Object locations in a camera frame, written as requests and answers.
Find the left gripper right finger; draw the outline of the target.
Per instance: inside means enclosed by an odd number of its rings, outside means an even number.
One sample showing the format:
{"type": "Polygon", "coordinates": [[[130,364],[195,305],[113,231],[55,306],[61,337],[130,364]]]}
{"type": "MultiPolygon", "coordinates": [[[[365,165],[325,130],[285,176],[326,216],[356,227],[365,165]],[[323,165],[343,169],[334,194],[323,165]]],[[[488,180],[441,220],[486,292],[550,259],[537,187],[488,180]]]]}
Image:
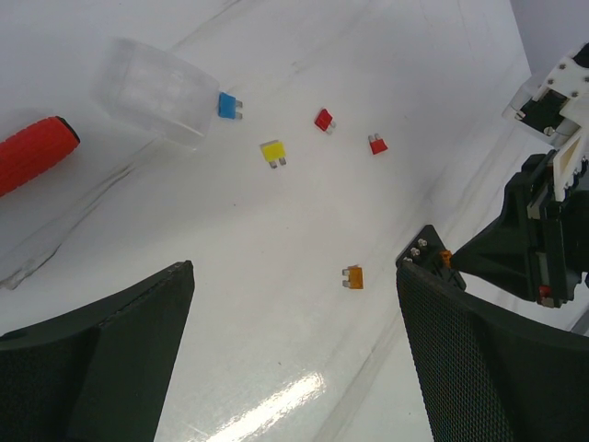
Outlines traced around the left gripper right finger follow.
{"type": "Polygon", "coordinates": [[[412,263],[398,299],[436,441],[585,441],[588,339],[519,316],[412,263]]]}

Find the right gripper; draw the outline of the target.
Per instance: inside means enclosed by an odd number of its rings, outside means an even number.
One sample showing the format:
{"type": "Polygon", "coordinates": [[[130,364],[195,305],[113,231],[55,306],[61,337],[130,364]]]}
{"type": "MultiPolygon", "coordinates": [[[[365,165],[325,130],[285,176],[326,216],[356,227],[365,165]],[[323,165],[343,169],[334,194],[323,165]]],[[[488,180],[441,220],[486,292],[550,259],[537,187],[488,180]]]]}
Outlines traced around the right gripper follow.
{"type": "Polygon", "coordinates": [[[543,307],[574,299],[588,271],[588,162],[557,200],[554,156],[534,154],[504,189],[497,218],[453,255],[453,267],[543,307]]]}

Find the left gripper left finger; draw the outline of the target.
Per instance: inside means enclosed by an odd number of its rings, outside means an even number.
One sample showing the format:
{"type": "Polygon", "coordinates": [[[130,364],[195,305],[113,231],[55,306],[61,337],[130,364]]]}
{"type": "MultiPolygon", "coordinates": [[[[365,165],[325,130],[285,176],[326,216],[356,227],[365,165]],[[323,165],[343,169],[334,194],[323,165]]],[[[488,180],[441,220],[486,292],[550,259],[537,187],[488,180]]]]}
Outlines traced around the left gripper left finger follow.
{"type": "Polygon", "coordinates": [[[4,441],[152,441],[194,293],[176,262],[1,337],[4,441]]]}

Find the orange blade fuse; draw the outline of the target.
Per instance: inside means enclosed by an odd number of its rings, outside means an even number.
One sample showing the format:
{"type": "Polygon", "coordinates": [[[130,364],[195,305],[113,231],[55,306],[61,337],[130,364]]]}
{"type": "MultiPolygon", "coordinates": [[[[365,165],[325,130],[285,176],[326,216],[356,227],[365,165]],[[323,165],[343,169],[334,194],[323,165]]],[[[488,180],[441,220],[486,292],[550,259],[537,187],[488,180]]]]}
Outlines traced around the orange blade fuse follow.
{"type": "Polygon", "coordinates": [[[452,264],[451,264],[452,256],[453,256],[453,254],[450,250],[442,250],[440,252],[440,257],[441,257],[442,263],[444,264],[444,266],[446,268],[452,267],[452,264]]]}

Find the black fuse box base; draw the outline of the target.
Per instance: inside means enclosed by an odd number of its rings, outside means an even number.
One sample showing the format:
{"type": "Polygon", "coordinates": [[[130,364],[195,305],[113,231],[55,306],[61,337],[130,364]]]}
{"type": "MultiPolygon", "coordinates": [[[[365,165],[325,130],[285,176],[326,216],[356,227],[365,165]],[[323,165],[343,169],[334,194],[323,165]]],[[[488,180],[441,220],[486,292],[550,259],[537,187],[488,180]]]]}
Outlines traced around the black fuse box base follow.
{"type": "Polygon", "coordinates": [[[446,250],[446,247],[434,226],[425,225],[399,254],[396,267],[403,263],[413,263],[451,286],[465,291],[467,285],[459,271],[446,268],[442,263],[442,250],[446,250]]]}

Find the brown blade fuse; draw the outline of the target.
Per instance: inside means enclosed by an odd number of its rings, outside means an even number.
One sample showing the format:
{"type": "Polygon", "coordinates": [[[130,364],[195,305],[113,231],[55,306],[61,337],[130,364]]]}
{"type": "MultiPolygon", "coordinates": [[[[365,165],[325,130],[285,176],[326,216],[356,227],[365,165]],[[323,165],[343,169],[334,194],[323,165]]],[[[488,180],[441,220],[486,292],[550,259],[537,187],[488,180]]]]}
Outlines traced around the brown blade fuse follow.
{"type": "Polygon", "coordinates": [[[342,270],[341,274],[344,287],[351,290],[362,290],[364,288],[364,273],[360,266],[348,266],[342,270]]]}

